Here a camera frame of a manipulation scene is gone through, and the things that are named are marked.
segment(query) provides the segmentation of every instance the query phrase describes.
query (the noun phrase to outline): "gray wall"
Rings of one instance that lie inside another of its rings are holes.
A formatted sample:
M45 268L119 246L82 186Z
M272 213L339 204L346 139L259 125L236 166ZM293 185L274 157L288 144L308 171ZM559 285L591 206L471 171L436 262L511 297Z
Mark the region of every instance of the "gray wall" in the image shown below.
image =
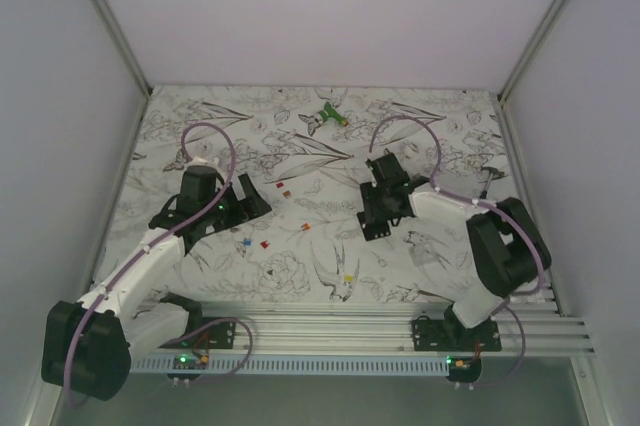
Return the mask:
M510 108L553 268L640 424L640 0L571 0Z
M0 0L0 424L75 299L141 95L89 0Z
M551 0L109 0L153 83L499 91Z

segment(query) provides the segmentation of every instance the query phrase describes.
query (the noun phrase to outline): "floral pattern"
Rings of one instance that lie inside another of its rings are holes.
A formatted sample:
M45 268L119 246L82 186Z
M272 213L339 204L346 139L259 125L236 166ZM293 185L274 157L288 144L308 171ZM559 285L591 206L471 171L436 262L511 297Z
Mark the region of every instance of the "floral pattern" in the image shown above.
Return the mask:
M329 101L348 119L314 127ZM429 175L432 139L413 122L388 122L372 154L380 120L408 115L440 138L440 181L466 195L482 190L483 166L500 170L489 198L514 194L505 148L488 93L379 88L161 86L144 119L97 279L138 244L150 218L180 189L187 161L186 126L208 121L234 141L236 174L248 173L273 211L199 241L154 286L200 301L411 302L456 299L475 274L466 231L437 220L406 218L392 235L366 242L356 220L365 161L390 151L410 174ZM231 152L220 134L197 128L192 156L217 161L227 174Z

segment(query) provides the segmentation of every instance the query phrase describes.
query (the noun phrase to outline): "purple cable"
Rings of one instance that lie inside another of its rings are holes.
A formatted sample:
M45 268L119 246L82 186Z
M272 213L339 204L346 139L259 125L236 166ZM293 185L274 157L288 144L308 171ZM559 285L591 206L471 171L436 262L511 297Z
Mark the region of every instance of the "purple cable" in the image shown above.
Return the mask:
M522 326L522 321L520 321L520 318L518 317L518 315L513 309L511 309L507 305L504 305L503 309L509 312L511 316L513 316L513 319L516 320L516 324L518 325L518 329L520 330L520 341L522 342L522 347L520 348L520 354L518 355L516 364L514 364L511 370L507 374L505 374L502 378L497 379L495 381L490 381L488 383L480 383L480 384L473 383L474 388L491 388L493 386L498 386L503 382L505 382L507 379L511 378L513 375L515 375L520 369L520 366L522 366L524 355L527 352L527 339L524 334L524 326Z
M449 301L450 303L455 302L453 299L445 298L444 296L440 296L437 294L434 294L434 296L438 296L439 298L442 298L445 301ZM520 318L518 317L516 312L513 309L511 309L509 306L507 306L507 303L508 301L505 300L504 303L498 306L498 308L492 313L492 315L501 313L502 310L504 309L508 311L511 314L511 316L513 316L513 319L516 320L516 324L518 325L518 329L520 330L520 344L522 345L520 348L520 354L518 355L518 359L516 360L516 363L513 365L511 370L507 374L505 374L502 378L496 381L490 381L488 383L480 383L480 384L473 383L474 387L488 388L488 387L498 386L499 384L502 384L504 381L506 381L508 378L510 378L511 376L513 376L518 372L518 370L520 369L520 366L522 365L522 361L524 360L524 355L527 352L527 338L524 334L524 326L522 325L522 321L520 321Z
M199 327L198 329L196 329L195 331L190 332L189 334L185 334L184 336L181 336L179 338L172 339L171 341L167 341L163 345L163 346L170 346L172 344L180 343L180 342L185 341L187 339L191 339L194 336L197 336L198 334L202 333L203 331L206 331L210 327L215 326L215 325L220 324L220 323L236 323L236 324L239 324L240 326L242 326L245 329L245 331L247 332L247 335L249 336L249 347L247 348L247 353L244 355L244 357L240 360L240 362L236 365L235 368L230 369L229 371L227 371L224 374L221 374L219 376L215 376L214 378L196 379L193 384L211 384L211 383L216 383L218 381L221 381L221 380L223 380L225 378L228 378L229 376L237 373L238 371L240 371L244 367L245 364L247 364L247 361L249 361L249 357L251 356L251 353L253 352L253 334L251 333L251 329L249 329L249 326L247 326L247 324L244 321L241 321L238 318L218 318L218 319L214 319L213 321L209 321L204 326Z
M224 184L220 188L220 191L218 191L218 194L216 194L216 196L211 200L211 202L209 204L207 204L204 208L202 208L200 211L198 211L196 214L194 214L190 218L185 219L183 222L179 223L178 225L174 226L170 230L164 232L163 234L161 234L160 236L155 238L153 241L151 241L148 244L149 248L153 248L158 243L164 241L166 238L168 238L169 236L174 234L176 231L179 231L180 229L184 228L185 226L190 225L194 221L197 221L198 219L200 219L203 215L207 214L207 212L216 205L216 203L220 200L222 195L225 193L225 191L227 190L227 188L231 184L231 178L233 177L233 174L235 173L235 170L236 170L236 150L233 147L233 142L231 141L231 138L229 137L229 135L220 126L216 126L215 124L210 124L210 123L205 123L205 122L198 122L198 123L193 123L193 124L189 125L183 131L182 137L180 138L180 148L182 150L182 154L187 159L187 161L191 161L192 158L189 155L189 153L187 152L187 147L186 147L185 141L186 141L186 138L187 138L187 134L193 128L196 128L198 126L206 126L206 127L215 129L227 141L227 144L229 145L229 150L231 152L231 162L230 162L230 165L229 165L229 174L227 176L227 180L224 182ZM144 256L144 254L145 254L145 251L143 249L140 249L140 250L138 250L138 252L136 254L134 254L131 257L131 259L129 259L129 261L127 261L127 263L120 269L120 271L118 271L118 273L113 277L113 279L111 281L109 281L109 283L107 283L107 285L105 287L107 293L109 293L113 289L113 287L116 285L116 283L118 281L120 281L120 279L122 279L122 277L125 274L127 274L127 271L129 271L131 269L131 267L134 264L136 264L136 262L142 256ZM64 364L64 371L63 371L63 378L62 378L62 390L64 392L64 396L65 396L65 399L66 399L67 403L71 407L77 407L77 406L80 406L82 404L82 402L80 402L80 403L75 402L73 400L72 395L71 395L71 368L72 368L72 365L73 365L73 358L74 358L74 356L76 354L76 349L78 347L78 342L80 341L80 336L82 336L83 329L85 328L85 326L89 322L89 318L91 317L93 312L96 310L96 308L98 307L98 305L102 302L102 300L104 298L105 298L104 295L102 295L102 294L99 295L95 299L95 301L91 304L91 306L89 306L89 308L87 309L86 313L84 313L84 316L82 316L82 319L80 320L80 323L78 323L78 327L76 328L75 332L73 333L73 336L71 337L71 343L69 343L69 349L67 350L67 358L66 358L65 364Z
M397 116L389 116L388 118L384 118L382 121L380 121L380 123L378 123L378 126L376 126L376 129L373 130L373 134L371 135L371 142L369 143L369 152L371 153L371 151L373 150L373 143L374 143L374 141L376 139L376 135L378 134L378 131L380 130L382 125L385 124L385 123L388 123L389 121L395 121L397 119L408 119L409 121L413 121L415 123L418 123L424 129L426 129L427 132L433 138L433 140L434 140L434 142L436 144L436 165L434 166L433 171L429 175L429 184L431 185L431 187L433 189L435 189L438 193L442 194L443 196L446 196L448 198L453 199L454 201L458 201L458 202L461 202L461 203L467 203L467 204L471 204L471 205L474 205L474 206L480 206L482 208L488 209L489 211L497 214L498 216L500 216L500 218L503 221L508 223L509 226L511 226L516 233L518 233L518 236L520 236L522 238L522 240L524 241L524 244L526 244L527 248L529 248L529 251L531 252L531 255L533 256L533 260L536 263L536 269L538 270L538 283L536 284L536 286L531 291L515 292L515 293L513 293L513 296L529 296L531 294L535 294L538 291L540 291L542 289L543 285L544 285L544 266L542 265L542 258L540 258L540 253L538 253L538 250L536 249L535 245L533 244L533 241L531 241L531 238L529 238L529 236L524 231L524 229L522 229L520 227L520 225L516 221L514 221L513 218L511 218L511 216L509 216L504 211L498 209L493 204L488 203L486 201L474 200L474 199L471 199L471 198L467 198L465 196L461 196L459 194L452 193L450 191L445 191L444 189L440 188L436 184L435 177L440 173L440 164L442 163L442 148L440 147L440 141L438 140L438 137L436 136L436 133L433 132L433 130L429 127L429 125L427 123L425 123L423 121L420 121L419 119L412 118L411 116L405 116L405 115L402 115L402 114L399 114Z

